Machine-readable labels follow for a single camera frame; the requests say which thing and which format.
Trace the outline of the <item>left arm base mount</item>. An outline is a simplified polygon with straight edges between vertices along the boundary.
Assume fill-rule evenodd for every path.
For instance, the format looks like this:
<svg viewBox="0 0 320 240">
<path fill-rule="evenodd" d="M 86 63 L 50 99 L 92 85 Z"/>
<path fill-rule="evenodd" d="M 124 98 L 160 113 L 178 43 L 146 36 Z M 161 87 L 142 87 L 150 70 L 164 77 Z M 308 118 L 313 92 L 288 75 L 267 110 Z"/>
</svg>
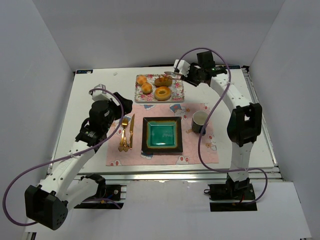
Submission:
<svg viewBox="0 0 320 240">
<path fill-rule="evenodd" d="M 99 210 L 120 210 L 124 206 L 127 186 L 122 184 L 107 183 L 106 179 L 98 174 L 81 176 L 82 180 L 93 180 L 97 185 L 96 193 L 87 197 L 75 209 L 99 209 Z"/>
</svg>

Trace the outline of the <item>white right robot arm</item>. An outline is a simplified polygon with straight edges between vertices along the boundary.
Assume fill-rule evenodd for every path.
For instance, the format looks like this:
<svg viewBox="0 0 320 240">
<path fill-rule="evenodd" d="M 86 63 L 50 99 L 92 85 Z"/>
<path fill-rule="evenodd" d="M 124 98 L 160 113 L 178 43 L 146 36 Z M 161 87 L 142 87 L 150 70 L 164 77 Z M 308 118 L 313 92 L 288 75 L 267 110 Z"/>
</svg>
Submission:
<svg viewBox="0 0 320 240">
<path fill-rule="evenodd" d="M 197 87 L 207 83 L 230 111 L 227 135 L 232 142 L 232 156 L 227 181 L 236 189 L 245 188 L 249 180 L 251 150 L 262 130 L 262 106 L 252 103 L 231 83 L 228 67 L 217 67 L 210 50 L 197 54 L 197 63 L 187 67 L 182 79 Z"/>
</svg>

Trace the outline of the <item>brown striped bread loaf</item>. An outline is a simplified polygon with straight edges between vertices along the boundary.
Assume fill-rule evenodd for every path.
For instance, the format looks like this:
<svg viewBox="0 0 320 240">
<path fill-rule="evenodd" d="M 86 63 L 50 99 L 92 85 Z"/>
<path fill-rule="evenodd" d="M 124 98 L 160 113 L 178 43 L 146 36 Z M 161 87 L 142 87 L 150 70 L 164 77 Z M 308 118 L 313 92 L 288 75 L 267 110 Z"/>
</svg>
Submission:
<svg viewBox="0 0 320 240">
<path fill-rule="evenodd" d="M 170 76 L 161 76 L 154 81 L 154 85 L 158 87 L 169 87 L 173 83 L 173 78 Z"/>
</svg>

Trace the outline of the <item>metal tongs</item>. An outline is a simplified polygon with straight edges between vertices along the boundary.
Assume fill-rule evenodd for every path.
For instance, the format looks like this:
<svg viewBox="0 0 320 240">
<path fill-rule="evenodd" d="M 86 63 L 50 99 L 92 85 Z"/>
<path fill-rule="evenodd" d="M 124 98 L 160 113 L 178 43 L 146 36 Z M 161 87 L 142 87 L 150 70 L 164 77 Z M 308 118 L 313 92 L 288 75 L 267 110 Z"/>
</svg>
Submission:
<svg viewBox="0 0 320 240">
<path fill-rule="evenodd" d="M 172 71 L 165 71 L 164 75 L 166 78 L 170 78 L 172 80 L 182 80 L 183 74 L 177 73 L 177 72 L 172 72 Z"/>
</svg>

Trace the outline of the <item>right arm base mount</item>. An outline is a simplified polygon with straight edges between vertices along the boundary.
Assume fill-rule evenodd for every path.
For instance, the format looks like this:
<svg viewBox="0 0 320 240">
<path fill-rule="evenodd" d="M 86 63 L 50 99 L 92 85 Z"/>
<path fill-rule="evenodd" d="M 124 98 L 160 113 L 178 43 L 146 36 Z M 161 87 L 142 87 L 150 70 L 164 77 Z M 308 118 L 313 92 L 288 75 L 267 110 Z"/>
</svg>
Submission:
<svg viewBox="0 0 320 240">
<path fill-rule="evenodd" d="M 209 197 L 211 212 L 256 212 L 257 203 L 253 185 L 232 191 L 227 183 L 209 184 L 203 193 Z"/>
</svg>

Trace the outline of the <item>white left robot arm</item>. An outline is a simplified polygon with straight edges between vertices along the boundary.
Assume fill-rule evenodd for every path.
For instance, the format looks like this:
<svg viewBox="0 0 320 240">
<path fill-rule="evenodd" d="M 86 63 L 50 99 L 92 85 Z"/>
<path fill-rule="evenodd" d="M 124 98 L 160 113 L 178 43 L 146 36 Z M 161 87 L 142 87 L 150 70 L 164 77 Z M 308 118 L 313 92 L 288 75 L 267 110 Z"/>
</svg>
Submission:
<svg viewBox="0 0 320 240">
<path fill-rule="evenodd" d="M 70 185 L 107 139 L 112 123 L 133 109 L 133 101 L 118 92 L 114 93 L 117 103 L 103 92 L 92 91 L 90 95 L 93 103 L 89 116 L 82 122 L 68 158 L 59 162 L 37 186 L 30 185 L 24 192 L 26 216 L 51 230 L 60 228 L 68 212 L 83 200 L 102 197 L 106 180 L 98 174 L 85 176 L 76 186 Z"/>
</svg>

